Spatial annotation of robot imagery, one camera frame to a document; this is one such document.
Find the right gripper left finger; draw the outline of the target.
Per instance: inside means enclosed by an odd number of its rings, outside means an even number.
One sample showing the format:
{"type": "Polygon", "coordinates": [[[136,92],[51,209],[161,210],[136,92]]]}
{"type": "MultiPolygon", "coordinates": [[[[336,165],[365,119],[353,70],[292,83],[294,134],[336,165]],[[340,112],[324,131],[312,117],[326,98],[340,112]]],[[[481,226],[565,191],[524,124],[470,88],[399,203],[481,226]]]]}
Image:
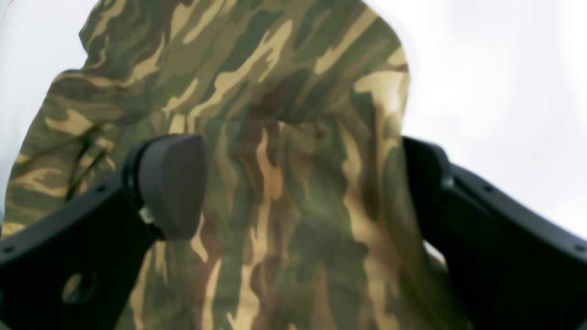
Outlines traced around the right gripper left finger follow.
{"type": "Polygon", "coordinates": [[[200,134],[139,143],[122,171],[1,243],[11,330],[111,330],[157,240],[189,240],[207,184],[200,134]]]}

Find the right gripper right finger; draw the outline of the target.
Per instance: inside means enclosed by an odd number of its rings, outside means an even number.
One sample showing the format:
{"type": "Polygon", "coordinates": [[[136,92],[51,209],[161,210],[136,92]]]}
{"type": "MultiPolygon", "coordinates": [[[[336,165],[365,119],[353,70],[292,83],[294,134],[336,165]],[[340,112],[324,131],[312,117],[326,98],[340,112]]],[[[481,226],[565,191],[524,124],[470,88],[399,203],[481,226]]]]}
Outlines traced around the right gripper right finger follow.
{"type": "Polygon", "coordinates": [[[440,146],[404,137],[424,239],[444,256],[476,330],[584,330],[587,243],[452,164],[440,146]]]}

